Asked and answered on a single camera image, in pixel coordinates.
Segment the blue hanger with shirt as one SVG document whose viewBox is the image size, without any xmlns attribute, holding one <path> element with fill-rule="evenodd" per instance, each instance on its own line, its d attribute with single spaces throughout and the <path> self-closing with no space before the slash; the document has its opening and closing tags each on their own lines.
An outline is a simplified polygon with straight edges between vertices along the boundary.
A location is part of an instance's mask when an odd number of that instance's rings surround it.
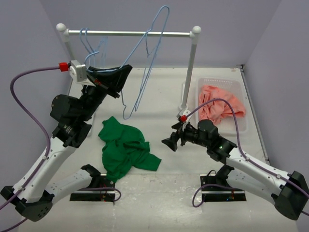
<svg viewBox="0 0 309 232">
<path fill-rule="evenodd" d="M 165 15 L 165 19 L 161 22 L 162 25 L 161 25 L 161 30 L 159 31 L 158 38 L 152 38 L 151 37 L 151 33 L 154 32 L 154 27 L 156 25 L 156 21 L 160 18 L 160 15 L 164 11 L 166 12 L 166 15 Z M 150 27 L 147 29 L 147 30 L 149 30 L 149 29 L 152 30 L 152 32 L 150 32 L 149 35 L 148 35 L 149 50 L 152 50 L 152 48 L 158 43 L 159 39 L 160 39 L 160 41 L 162 41 L 163 33 L 165 32 L 166 24 L 167 24 L 167 21 L 169 19 L 169 13 L 170 13 L 170 8 L 167 5 L 161 6 L 161 8 L 156 13 L 156 15 L 155 15 L 155 17 L 154 17 Z M 127 65 L 128 62 L 130 61 L 131 57 L 134 56 L 134 53 L 138 49 L 141 48 L 141 44 L 145 43 L 145 34 L 147 33 L 147 30 L 142 33 L 139 41 L 136 43 L 136 45 L 134 46 L 132 51 L 128 54 L 126 59 L 124 59 L 123 63 L 120 65 L 120 67 L 123 67 L 124 65 Z M 94 67 L 94 68 L 98 67 L 98 65 L 96 64 L 96 62 L 97 62 L 97 57 L 96 56 L 99 56 L 99 51 L 98 51 L 97 47 L 93 48 L 95 50 L 94 53 L 91 53 L 91 54 L 88 53 L 88 55 L 84 59 L 84 64 L 86 65 L 86 70 L 87 71 L 90 69 L 90 67 Z M 150 61 L 148 59 L 146 59 L 146 61 L 147 61 L 146 67 L 149 67 Z M 123 119 L 124 120 L 130 119 L 132 114 L 134 113 L 134 109 L 133 109 L 134 105 L 133 105 L 131 111 L 129 111 L 129 114 L 127 115 L 126 114 L 127 105 L 125 103 L 125 96 L 124 96 L 123 91 L 120 91 L 120 95 L 121 95 L 121 101 L 122 101 L 122 105 L 123 105 Z"/>
</svg>

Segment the green t shirt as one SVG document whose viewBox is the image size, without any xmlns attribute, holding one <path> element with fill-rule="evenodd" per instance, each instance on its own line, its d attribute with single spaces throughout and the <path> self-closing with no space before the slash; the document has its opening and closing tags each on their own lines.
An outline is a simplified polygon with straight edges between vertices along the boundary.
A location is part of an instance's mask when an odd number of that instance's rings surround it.
<svg viewBox="0 0 309 232">
<path fill-rule="evenodd" d="M 132 167 L 156 172 L 161 159 L 150 151 L 150 143 L 142 132 L 129 125 L 121 124 L 115 117 L 102 122 L 98 137 L 105 145 L 102 148 L 102 164 L 107 178 L 117 182 Z"/>
</svg>

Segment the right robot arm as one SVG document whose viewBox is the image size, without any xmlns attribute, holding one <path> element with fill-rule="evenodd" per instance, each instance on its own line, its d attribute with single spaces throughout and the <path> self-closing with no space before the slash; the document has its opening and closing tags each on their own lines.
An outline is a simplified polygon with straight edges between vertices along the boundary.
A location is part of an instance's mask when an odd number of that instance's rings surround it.
<svg viewBox="0 0 309 232">
<path fill-rule="evenodd" d="M 239 145 L 222 137 L 210 120 L 190 123 L 179 122 L 175 130 L 162 143 L 176 151 L 180 142 L 196 144 L 207 149 L 207 154 L 223 167 L 217 171 L 216 186 L 221 190 L 240 189 L 265 199 L 275 209 L 291 220 L 298 220 L 309 200 L 309 188 L 304 176 L 272 167 L 241 150 Z"/>
</svg>

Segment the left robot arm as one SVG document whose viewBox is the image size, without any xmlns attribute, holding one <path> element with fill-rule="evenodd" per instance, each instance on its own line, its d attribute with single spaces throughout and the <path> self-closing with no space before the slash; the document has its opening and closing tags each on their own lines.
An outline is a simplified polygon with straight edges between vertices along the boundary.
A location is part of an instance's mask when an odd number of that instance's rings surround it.
<svg viewBox="0 0 309 232">
<path fill-rule="evenodd" d="M 131 70 L 129 64 L 111 69 L 90 67 L 85 74 L 90 83 L 83 85 L 79 98 L 60 94 L 53 99 L 50 116 L 57 127 L 47 137 L 45 151 L 20 181 L 0 192 L 25 219 L 39 221 L 64 197 L 100 186 L 101 173 L 90 164 L 58 182 L 52 183 L 51 178 L 88 136 L 92 126 L 87 122 L 104 98 L 119 98 Z"/>
</svg>

